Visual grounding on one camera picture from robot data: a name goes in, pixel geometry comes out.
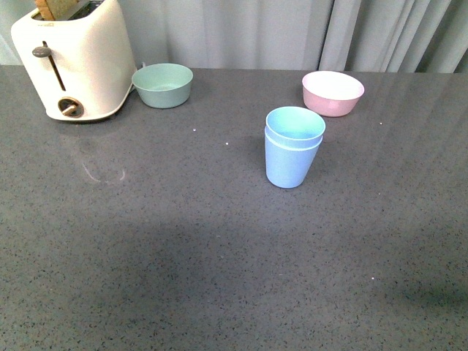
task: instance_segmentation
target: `speckled countertop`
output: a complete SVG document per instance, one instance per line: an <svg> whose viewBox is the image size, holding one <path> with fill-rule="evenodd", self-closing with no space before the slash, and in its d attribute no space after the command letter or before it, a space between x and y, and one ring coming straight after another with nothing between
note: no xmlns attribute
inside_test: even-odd
<svg viewBox="0 0 468 351"><path fill-rule="evenodd" d="M350 73L286 190L263 127L305 72L194 74L77 125L0 67L0 350L468 350L468 75Z"/></svg>

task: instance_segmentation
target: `blue cup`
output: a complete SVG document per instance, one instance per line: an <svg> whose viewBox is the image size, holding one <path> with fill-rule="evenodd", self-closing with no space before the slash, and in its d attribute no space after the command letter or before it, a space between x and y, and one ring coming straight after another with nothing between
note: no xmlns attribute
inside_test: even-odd
<svg viewBox="0 0 468 351"><path fill-rule="evenodd" d="M280 107L266 116L265 162L268 180L280 188L302 184L325 131L323 118L306 108Z"/></svg>

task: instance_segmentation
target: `toaster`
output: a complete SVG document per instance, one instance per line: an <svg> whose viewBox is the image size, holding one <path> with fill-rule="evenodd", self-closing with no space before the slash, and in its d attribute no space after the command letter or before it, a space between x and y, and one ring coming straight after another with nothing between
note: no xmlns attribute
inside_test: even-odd
<svg viewBox="0 0 468 351"><path fill-rule="evenodd" d="M33 10L13 24L11 33L51 118L111 116L132 89L135 60L117 0L79 1L54 21Z"/></svg>

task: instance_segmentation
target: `stacked cups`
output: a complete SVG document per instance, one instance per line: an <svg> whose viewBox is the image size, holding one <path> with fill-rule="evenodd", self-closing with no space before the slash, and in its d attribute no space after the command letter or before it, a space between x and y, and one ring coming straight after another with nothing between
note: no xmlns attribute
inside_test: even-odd
<svg viewBox="0 0 468 351"><path fill-rule="evenodd" d="M325 131L323 118L302 107L280 107L266 117L265 162L268 180L280 188L302 184Z"/></svg>

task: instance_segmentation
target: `gray curtain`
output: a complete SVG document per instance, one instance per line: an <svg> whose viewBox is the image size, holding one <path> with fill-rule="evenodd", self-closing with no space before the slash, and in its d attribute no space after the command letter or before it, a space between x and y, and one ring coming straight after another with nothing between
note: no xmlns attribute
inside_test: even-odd
<svg viewBox="0 0 468 351"><path fill-rule="evenodd" d="M467 0L119 0L137 65L468 71ZM0 63L20 64L10 27L33 0L7 0Z"/></svg>

